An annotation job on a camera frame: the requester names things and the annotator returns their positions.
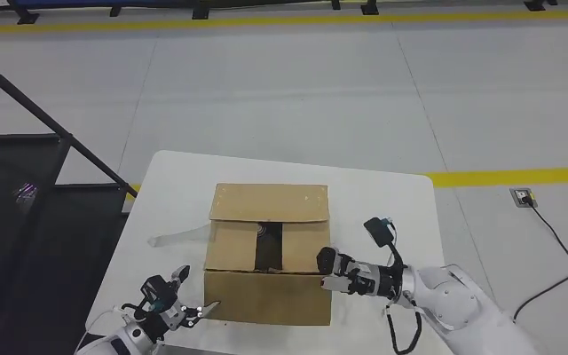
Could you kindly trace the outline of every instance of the box flap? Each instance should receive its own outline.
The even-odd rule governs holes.
[[[255,270],[257,228],[254,223],[211,222],[205,269]]]
[[[205,304],[221,302],[208,316],[213,320],[287,326],[331,320],[331,292],[321,288],[321,275],[206,271],[204,284]]]
[[[324,247],[329,247],[329,222],[283,224],[283,272],[319,273],[316,256]]]
[[[209,218],[249,222],[327,221],[327,186],[217,184]]]

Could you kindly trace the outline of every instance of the black strap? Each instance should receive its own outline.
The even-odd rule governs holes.
[[[412,304],[412,306],[416,307],[416,302],[414,300],[410,301],[410,303]],[[420,334],[422,332],[422,317],[420,316],[420,313],[416,312],[416,333],[414,333],[414,338],[412,339],[410,345],[408,345],[408,348],[403,351],[400,351],[398,349],[397,335],[395,334],[394,325],[392,324],[392,317],[389,313],[387,313],[387,320],[389,321],[390,339],[392,340],[392,349],[394,349],[394,352],[396,352],[397,355],[407,355],[414,351],[414,348],[418,344],[418,339],[420,338]]]

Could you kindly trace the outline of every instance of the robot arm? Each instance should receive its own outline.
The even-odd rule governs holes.
[[[410,353],[418,341],[422,318],[434,328],[457,355],[537,355],[528,335],[485,294],[458,266],[429,267],[420,270],[403,264],[392,244],[389,222],[373,218],[364,226],[379,247],[387,245],[393,255],[392,266],[362,263],[323,248],[318,254],[322,287],[348,294],[382,296],[387,305],[394,351]],[[408,349],[400,351],[392,326],[389,307],[398,304],[414,308],[418,330]]]
[[[190,308],[178,300],[178,290],[189,275],[189,265],[171,274],[166,282],[155,275],[146,280],[140,291],[144,295],[139,305],[124,304],[122,309],[134,310],[134,319],[127,319],[126,326],[115,334],[85,345],[78,355],[144,355],[150,352],[158,340],[179,327],[194,327],[205,318],[219,302],[204,307]]]

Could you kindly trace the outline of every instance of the white table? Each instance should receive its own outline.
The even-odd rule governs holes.
[[[138,303],[140,286],[148,277],[161,274],[167,279],[182,264],[190,264],[192,271],[180,289],[180,300],[191,306],[202,303],[206,238],[161,248],[151,247],[147,240],[206,225],[219,182],[328,185],[331,241],[342,252],[385,264],[388,249],[378,248],[362,224],[370,217],[391,217],[398,230],[398,250],[407,264],[444,264],[434,189],[427,177],[161,151],[146,173],[87,324],[113,305]],[[206,319],[194,329],[166,334],[166,344],[243,355],[392,354],[389,328],[381,314],[385,304],[379,297],[333,294],[330,327]],[[414,313],[400,307],[392,310],[399,347],[406,348],[415,330]],[[122,325],[118,315],[106,315],[91,332],[108,335]],[[451,352],[425,326],[414,354]]]

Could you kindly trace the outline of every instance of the cardboard box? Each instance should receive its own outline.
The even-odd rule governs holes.
[[[218,184],[209,215],[205,304],[215,320],[328,326],[316,256],[329,245],[324,185]]]

